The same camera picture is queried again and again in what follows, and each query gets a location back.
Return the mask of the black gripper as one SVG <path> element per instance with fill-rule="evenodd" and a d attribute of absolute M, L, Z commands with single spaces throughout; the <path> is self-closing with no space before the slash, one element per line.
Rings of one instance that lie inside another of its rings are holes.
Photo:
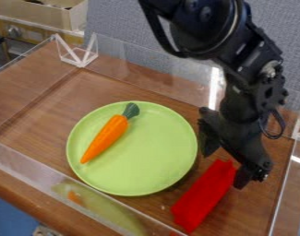
<path fill-rule="evenodd" d="M 262 182 L 273 169 L 273 162 L 261 143 L 255 122 L 238 124 L 206 107 L 198 109 L 198 146 L 207 158 L 215 150 L 225 149 L 241 164 L 233 186 L 242 189 L 250 181 Z"/>

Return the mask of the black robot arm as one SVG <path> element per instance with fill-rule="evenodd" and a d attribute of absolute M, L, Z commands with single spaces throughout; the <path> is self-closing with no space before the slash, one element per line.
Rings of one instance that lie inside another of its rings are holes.
<path fill-rule="evenodd" d="M 233 186 L 263 181 L 273 162 L 261 139 L 269 118 L 279 125 L 277 107 L 283 88 L 281 51 L 251 22 L 245 0 L 138 0 L 155 40 L 179 58 L 213 60 L 226 76 L 219 109 L 198 109 L 198 141 L 203 156 L 223 148 L 241 163 Z"/>

